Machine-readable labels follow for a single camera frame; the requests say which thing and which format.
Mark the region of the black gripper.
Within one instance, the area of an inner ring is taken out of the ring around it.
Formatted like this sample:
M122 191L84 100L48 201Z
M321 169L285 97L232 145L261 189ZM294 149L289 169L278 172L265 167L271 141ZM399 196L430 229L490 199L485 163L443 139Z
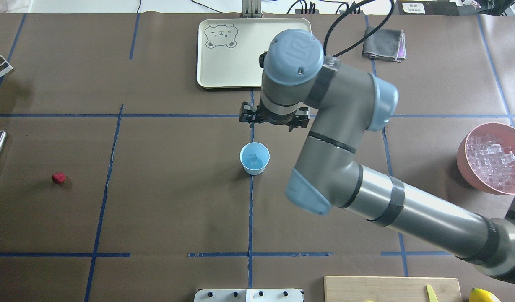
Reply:
M269 123L272 125L286 125L291 132L294 128L307 128L310 121L309 107L300 107L287 114L278 114L269 110L260 103L252 106L248 102L242 102L239 111L239 122L248 124Z

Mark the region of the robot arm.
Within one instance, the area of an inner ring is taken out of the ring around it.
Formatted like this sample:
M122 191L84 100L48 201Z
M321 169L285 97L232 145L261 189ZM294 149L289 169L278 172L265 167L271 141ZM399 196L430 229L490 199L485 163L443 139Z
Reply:
M515 195L504 218L487 218L357 161L364 134L394 114L393 84L326 55L303 29L270 38L259 65L259 103L242 103L240 122L307 128L317 110L286 186L292 204L317 215L345 209L515 284Z

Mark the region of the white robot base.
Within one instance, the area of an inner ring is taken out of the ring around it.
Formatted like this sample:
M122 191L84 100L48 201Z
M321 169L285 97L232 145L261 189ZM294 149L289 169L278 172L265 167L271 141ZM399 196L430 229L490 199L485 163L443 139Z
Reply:
M296 288L202 289L195 302L304 302L304 291Z

